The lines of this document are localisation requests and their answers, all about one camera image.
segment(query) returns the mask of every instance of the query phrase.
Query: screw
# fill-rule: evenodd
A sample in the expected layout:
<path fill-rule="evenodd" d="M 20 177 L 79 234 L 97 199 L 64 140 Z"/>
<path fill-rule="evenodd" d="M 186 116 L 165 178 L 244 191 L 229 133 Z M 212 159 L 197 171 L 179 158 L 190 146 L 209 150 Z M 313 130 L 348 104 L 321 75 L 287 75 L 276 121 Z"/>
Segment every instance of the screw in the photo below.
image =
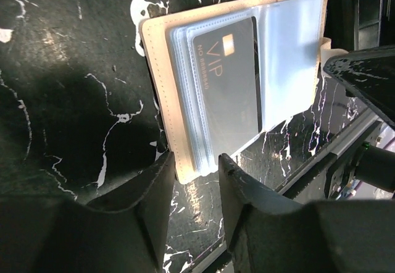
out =
<path fill-rule="evenodd" d="M 336 183 L 333 185 L 332 190 L 337 191 L 339 193 L 341 191 L 341 186 Z"/>

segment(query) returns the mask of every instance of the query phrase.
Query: card holder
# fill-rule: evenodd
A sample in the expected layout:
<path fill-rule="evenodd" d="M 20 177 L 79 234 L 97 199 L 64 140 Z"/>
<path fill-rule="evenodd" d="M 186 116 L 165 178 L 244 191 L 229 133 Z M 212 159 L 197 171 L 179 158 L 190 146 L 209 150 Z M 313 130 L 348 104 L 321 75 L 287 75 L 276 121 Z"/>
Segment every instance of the card holder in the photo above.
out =
<path fill-rule="evenodd" d="M 308 5 L 313 3 L 315 7 L 309 8 Z M 224 152 L 238 153 L 254 142 L 260 133 L 270 130 L 283 121 L 285 116 L 293 116 L 306 110 L 312 104 L 319 64 L 318 46 L 323 37 L 326 3 L 327 0 L 315 0 L 315 2 L 311 0 L 237 0 L 149 19 L 141 23 L 140 33 L 162 110 L 168 143 L 170 149 L 175 152 L 177 177 L 180 183 L 188 183 L 197 176 L 206 175 L 215 170 L 216 155 L 222 153 L 217 145 L 222 144 L 223 141 L 229 142 L 228 147 L 223 147 Z M 301 16 L 307 13 L 313 14 L 305 16 L 294 24 L 281 24 L 281 21 L 284 22 L 284 19 L 293 14 L 292 9 L 295 10 L 295 6 L 305 7 L 305 10 L 298 13 Z M 237 135 L 233 134 L 234 132 L 229 131 L 233 135 L 231 134 L 228 140 L 238 142 L 235 141 L 235 144 L 232 144 L 226 138 L 216 140 L 212 136 L 211 129 L 215 126 L 210 123 L 210 111 L 215 112 L 216 107 L 207 107 L 207 101 L 202 99 L 205 97 L 202 89 L 204 82 L 201 80 L 202 77 L 199 78 L 199 62 L 194 61 L 198 55 L 193 42 L 200 39 L 202 35 L 204 37 L 204 35 L 219 31 L 221 27 L 229 27 L 243 19 L 255 19 L 258 30 L 255 38 L 259 58 L 259 85 L 256 83 L 254 85 L 258 87 L 256 95 L 259 94 L 261 97 L 259 100 L 257 97 L 254 98 L 257 102 L 254 106 L 256 111 L 251 115 L 256 116 L 256 121 L 258 118 L 260 121 L 247 126 L 256 130 L 254 134 L 248 132 L 239 140 L 235 138 Z M 299 38 L 287 35 L 287 32 L 292 33 L 289 30 L 301 31 L 302 26 L 314 28 L 315 31 L 310 32 L 309 35 L 302 32 Z M 226 42 L 228 50 L 231 50 L 231 40 L 225 40 Z M 296 51 L 304 55 L 294 56 L 294 60 L 289 60 L 290 54 L 298 54 Z M 276 57 L 278 60 L 282 57 L 288 66 L 280 64 L 280 61 L 277 65 L 268 65 L 268 62 Z M 286 77 L 286 73 L 290 73 L 290 70 L 297 70 L 294 78 Z M 304 101 L 296 103 L 295 97 L 300 96 L 300 93 L 296 92 L 298 89 L 303 92 Z M 224 98 L 224 94 L 221 94 L 222 90 L 225 89 L 216 89 L 220 92 L 215 92 L 213 95 L 218 94 Z M 223 111 L 221 105 L 219 108 L 214 115 Z M 235 118 L 241 117 L 241 115 L 236 115 L 235 111 L 237 110 L 228 109 L 227 113 L 230 116 L 235 115 Z M 224 115 L 219 119 L 228 120 Z M 222 135 L 226 136 L 229 132 L 222 132 L 224 133 Z"/>

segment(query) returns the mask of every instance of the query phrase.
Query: black cylinder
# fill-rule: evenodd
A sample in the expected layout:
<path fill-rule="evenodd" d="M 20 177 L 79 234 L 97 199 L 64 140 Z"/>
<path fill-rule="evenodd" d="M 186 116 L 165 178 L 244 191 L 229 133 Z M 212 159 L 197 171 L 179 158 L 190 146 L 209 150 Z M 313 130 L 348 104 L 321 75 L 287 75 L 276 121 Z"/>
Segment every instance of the black cylinder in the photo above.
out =
<path fill-rule="evenodd" d="M 355 177 L 384 191 L 395 191 L 395 153 L 375 146 L 364 147 Z"/>

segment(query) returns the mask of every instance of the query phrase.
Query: tabletop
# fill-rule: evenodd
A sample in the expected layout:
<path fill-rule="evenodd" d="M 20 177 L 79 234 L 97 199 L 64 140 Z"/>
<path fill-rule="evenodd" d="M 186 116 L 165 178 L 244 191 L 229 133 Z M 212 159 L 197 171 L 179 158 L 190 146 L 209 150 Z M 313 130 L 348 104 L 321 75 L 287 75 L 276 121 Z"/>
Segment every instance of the tabletop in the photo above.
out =
<path fill-rule="evenodd" d="M 0 0 L 0 194 L 85 204 L 149 167 L 167 142 L 138 24 L 225 1 Z M 318 78 L 308 111 L 236 157 L 272 189 L 365 109 Z M 220 245 L 218 174 L 176 182 L 164 272 L 189 271 Z"/>

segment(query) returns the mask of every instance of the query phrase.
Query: black marble surface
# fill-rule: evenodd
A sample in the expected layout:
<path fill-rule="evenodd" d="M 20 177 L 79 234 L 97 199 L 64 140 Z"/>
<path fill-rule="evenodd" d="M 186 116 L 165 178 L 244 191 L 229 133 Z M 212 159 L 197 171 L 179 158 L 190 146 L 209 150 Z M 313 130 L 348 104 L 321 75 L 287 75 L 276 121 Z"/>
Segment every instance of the black marble surface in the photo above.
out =
<path fill-rule="evenodd" d="M 0 0 L 0 193 L 86 203 L 167 148 L 136 24 L 231 0 Z M 279 189 L 365 106 L 319 75 L 315 104 L 236 157 Z M 223 243 L 218 175 L 175 184 L 164 272 Z"/>

